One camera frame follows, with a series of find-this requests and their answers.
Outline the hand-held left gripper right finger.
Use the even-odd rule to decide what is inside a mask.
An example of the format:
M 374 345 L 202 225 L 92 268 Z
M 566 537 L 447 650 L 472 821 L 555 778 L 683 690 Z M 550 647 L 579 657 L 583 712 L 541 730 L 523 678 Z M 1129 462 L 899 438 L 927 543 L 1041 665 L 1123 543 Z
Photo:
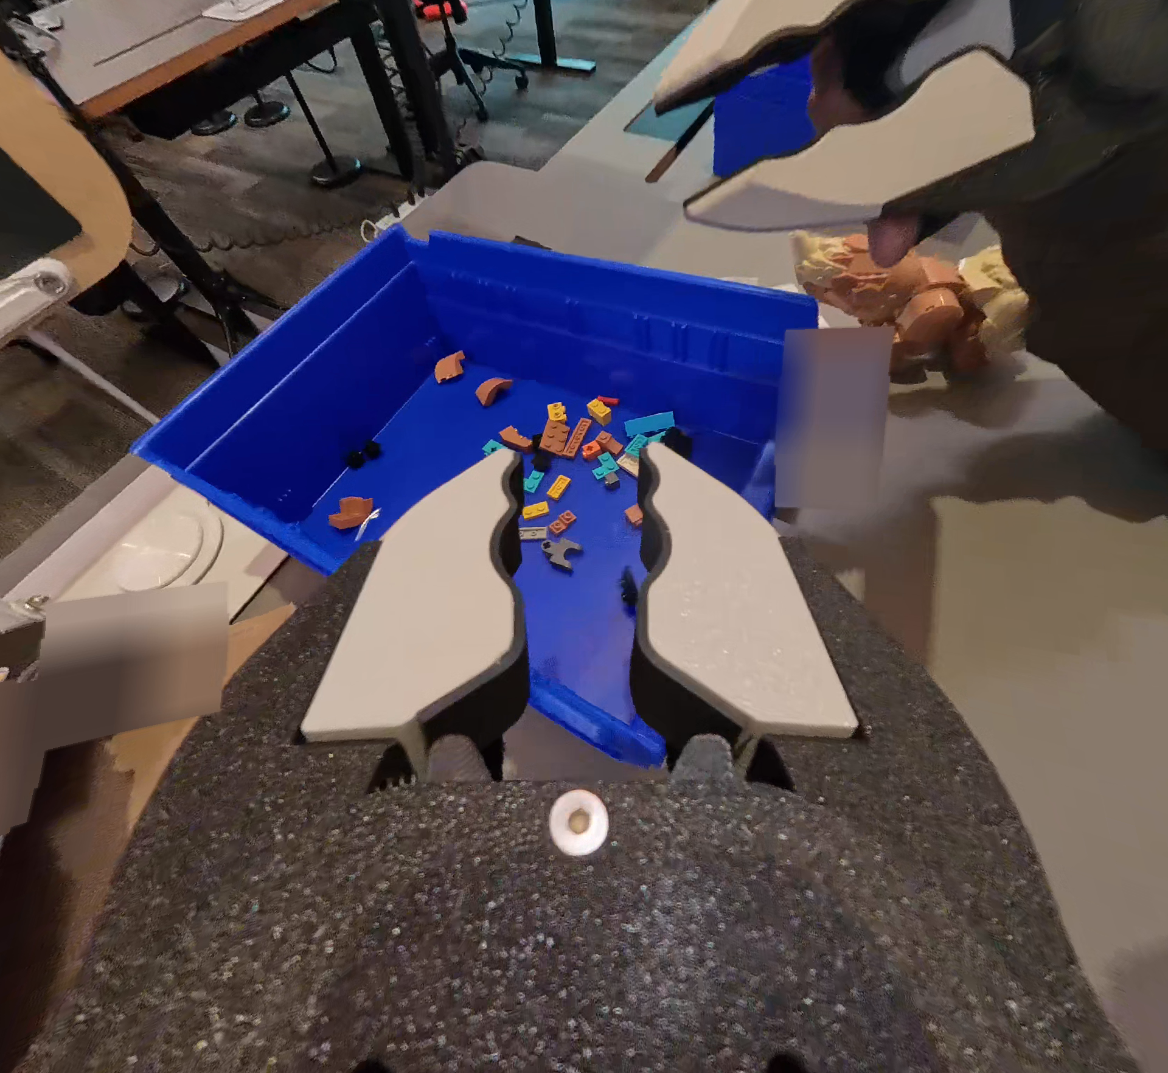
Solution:
M 661 442 L 640 455 L 635 712 L 664 737 L 850 737 L 859 718 L 772 523 Z

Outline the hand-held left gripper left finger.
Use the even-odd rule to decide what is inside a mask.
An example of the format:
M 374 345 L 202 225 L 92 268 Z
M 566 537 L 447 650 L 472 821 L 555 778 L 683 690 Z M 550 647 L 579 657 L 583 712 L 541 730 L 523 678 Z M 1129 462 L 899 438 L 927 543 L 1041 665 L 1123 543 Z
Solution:
M 498 743 L 529 700 L 518 513 L 493 452 L 387 529 L 299 732 L 309 743 Z

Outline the pile of toy bricks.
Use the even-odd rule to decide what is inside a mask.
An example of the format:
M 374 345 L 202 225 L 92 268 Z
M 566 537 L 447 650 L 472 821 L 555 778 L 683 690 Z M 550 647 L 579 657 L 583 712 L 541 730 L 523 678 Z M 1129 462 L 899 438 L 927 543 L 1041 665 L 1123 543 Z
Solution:
M 434 364 L 433 376 L 436 383 L 445 384 L 452 380 L 459 380 L 463 376 L 466 356 L 463 351 L 455 351 L 438 359 Z M 484 380 L 476 390 L 475 396 L 477 402 L 486 409 L 490 408 L 501 395 L 507 394 L 514 387 L 511 378 L 490 378 Z M 660 441 L 671 451 L 689 459 L 693 454 L 693 440 L 679 430 L 672 413 L 657 413 L 651 417 L 644 417 L 640 424 L 629 422 L 635 430 L 628 435 L 628 444 L 617 440 L 610 431 L 604 430 L 605 423 L 611 423 L 611 409 L 618 406 L 619 401 L 612 396 L 594 396 L 586 405 L 586 416 L 579 419 L 572 430 L 568 430 L 566 406 L 561 401 L 550 402 L 547 405 L 547 420 L 540 433 L 527 437 L 512 426 L 502 428 L 497 438 L 490 438 L 483 448 L 483 455 L 488 456 L 493 452 L 504 449 L 518 452 L 519 455 L 532 458 L 532 469 L 523 481 L 523 492 L 526 495 L 537 494 L 546 474 L 552 470 L 555 459 L 575 459 L 579 452 L 583 452 L 586 460 L 596 460 L 597 467 L 594 474 L 608 488 L 618 488 L 619 474 L 618 467 L 625 467 L 626 473 L 635 474 L 636 460 L 643 448 L 650 442 Z M 598 431 L 591 441 L 589 433 L 596 424 Z M 349 467 L 359 467 L 362 462 L 378 459 L 381 455 L 380 442 L 370 440 L 362 449 L 351 452 L 346 458 Z M 550 502 L 559 502 L 564 491 L 569 487 L 571 479 L 559 473 L 547 490 L 547 499 L 540 499 L 532 505 L 525 505 L 520 511 L 520 518 L 526 522 L 539 522 L 541 518 L 550 518 Z M 328 526 L 338 533 L 353 533 L 352 541 L 358 544 L 367 526 L 380 516 L 374 498 L 360 495 L 338 497 L 335 511 L 328 513 Z M 519 526 L 518 538 L 520 541 L 539 541 L 540 548 L 547 558 L 558 569 L 569 569 L 569 555 L 565 555 L 557 547 L 562 540 L 566 529 L 575 525 L 575 515 L 569 511 L 562 511 L 559 515 L 551 518 L 550 523 L 544 526 Z

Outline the blue plastic bin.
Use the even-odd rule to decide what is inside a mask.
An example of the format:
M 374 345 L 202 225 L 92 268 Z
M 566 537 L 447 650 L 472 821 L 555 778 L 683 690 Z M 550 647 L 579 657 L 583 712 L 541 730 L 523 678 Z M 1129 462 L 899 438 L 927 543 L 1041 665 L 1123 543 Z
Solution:
M 810 296 L 402 228 L 363 248 L 132 452 L 331 575 L 498 448 L 614 399 L 618 442 L 672 420 L 692 456 L 772 505 L 782 344 Z

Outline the person's right forearm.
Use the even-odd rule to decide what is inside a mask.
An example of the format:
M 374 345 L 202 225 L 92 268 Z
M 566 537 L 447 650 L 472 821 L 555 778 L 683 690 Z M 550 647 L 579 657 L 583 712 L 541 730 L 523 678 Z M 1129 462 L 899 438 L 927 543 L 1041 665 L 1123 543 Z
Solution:
M 1034 207 L 985 214 L 1030 300 L 1027 348 L 1058 366 L 1148 449 L 1166 449 L 1165 204 L 1073 218 Z

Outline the stack of nested blue bins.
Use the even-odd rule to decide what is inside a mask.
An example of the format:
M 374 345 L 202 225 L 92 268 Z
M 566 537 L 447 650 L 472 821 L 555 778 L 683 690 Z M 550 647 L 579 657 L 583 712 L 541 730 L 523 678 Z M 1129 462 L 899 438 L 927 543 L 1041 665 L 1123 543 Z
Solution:
M 714 100 L 713 172 L 729 177 L 757 160 L 792 154 L 816 136 L 807 106 L 810 57 L 753 72 Z

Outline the cardboard box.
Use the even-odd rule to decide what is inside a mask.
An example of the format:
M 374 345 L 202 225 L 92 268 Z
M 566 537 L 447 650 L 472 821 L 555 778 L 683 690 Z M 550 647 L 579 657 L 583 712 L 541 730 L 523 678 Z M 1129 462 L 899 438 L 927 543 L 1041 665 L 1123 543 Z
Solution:
M 221 687 L 243 664 L 270 640 L 294 615 L 295 607 L 284 604 L 268 614 L 232 623 L 227 634 L 225 675 Z M 142 729 L 125 730 L 106 742 L 113 771 L 127 783 L 124 820 L 132 831 L 150 797 L 199 717 L 171 719 Z

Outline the brown brick-built toy animal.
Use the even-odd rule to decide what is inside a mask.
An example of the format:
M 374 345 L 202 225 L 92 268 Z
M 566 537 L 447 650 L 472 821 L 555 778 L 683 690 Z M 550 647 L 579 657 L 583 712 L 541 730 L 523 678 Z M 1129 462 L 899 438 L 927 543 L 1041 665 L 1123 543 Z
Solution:
M 999 246 L 951 263 L 916 249 L 892 267 L 874 263 L 867 234 L 792 235 L 796 281 L 863 327 L 891 327 L 889 374 L 980 373 L 1024 346 L 1030 299 Z

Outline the white plastic lid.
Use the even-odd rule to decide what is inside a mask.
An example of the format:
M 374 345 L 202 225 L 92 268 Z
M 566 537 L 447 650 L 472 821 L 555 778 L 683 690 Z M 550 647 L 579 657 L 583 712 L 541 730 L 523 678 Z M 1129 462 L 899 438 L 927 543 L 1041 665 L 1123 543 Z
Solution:
M 163 501 L 65 587 L 64 601 L 223 584 L 231 621 L 285 561 L 285 554 L 189 488 Z

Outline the black office chair red accent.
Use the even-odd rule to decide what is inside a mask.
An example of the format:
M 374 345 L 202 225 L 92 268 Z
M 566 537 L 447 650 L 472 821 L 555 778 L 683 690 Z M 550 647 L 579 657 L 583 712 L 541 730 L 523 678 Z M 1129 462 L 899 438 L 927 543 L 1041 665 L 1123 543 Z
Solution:
M 427 62 L 434 81 L 441 82 L 443 78 L 451 76 L 455 85 L 469 96 L 470 117 L 475 117 L 479 124 L 488 121 L 486 94 L 497 74 L 512 74 L 518 90 L 527 90 L 530 82 L 527 68 L 508 54 L 515 26 L 522 18 L 527 0 L 520 0 L 514 5 L 514 21 L 508 23 L 507 33 L 500 36 L 495 50 L 468 46 L 455 36 L 454 28 L 468 21 L 468 3 L 465 0 L 410 1 L 417 18 L 438 23 L 441 29 L 440 47 L 427 53 Z

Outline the black stand pole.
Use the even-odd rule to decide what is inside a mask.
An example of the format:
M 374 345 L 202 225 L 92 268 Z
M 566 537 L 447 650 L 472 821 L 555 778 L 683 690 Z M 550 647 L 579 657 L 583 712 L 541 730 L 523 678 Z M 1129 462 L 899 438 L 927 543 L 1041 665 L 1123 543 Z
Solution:
M 412 0 L 377 0 L 377 5 L 423 147 L 436 167 L 436 175 L 445 181 L 458 170 L 458 153 Z

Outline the black wood-edged divider panel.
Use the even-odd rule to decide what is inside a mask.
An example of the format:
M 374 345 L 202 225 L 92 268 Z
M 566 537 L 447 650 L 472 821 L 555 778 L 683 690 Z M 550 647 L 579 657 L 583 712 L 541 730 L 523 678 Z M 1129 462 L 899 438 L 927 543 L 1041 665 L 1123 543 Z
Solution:
M 53 259 L 85 291 L 125 261 L 132 224 L 103 156 L 28 71 L 3 57 L 3 277 Z

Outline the long grey desk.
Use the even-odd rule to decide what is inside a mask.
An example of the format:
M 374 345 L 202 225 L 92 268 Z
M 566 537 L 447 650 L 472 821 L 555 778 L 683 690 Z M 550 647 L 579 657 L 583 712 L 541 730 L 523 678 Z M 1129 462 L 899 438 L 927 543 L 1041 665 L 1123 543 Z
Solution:
M 61 26 L 33 29 L 33 46 L 71 100 L 103 117 L 334 1 L 281 0 L 227 21 L 203 15 L 209 0 L 67 0 L 36 14 Z

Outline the white metal frame rail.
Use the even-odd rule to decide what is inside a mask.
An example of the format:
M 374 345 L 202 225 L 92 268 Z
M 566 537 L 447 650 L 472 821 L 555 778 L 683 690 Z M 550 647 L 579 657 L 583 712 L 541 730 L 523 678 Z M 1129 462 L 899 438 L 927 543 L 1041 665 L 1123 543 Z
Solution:
M 40 259 L 1 281 L 1 346 L 39 327 L 78 295 L 64 263 Z

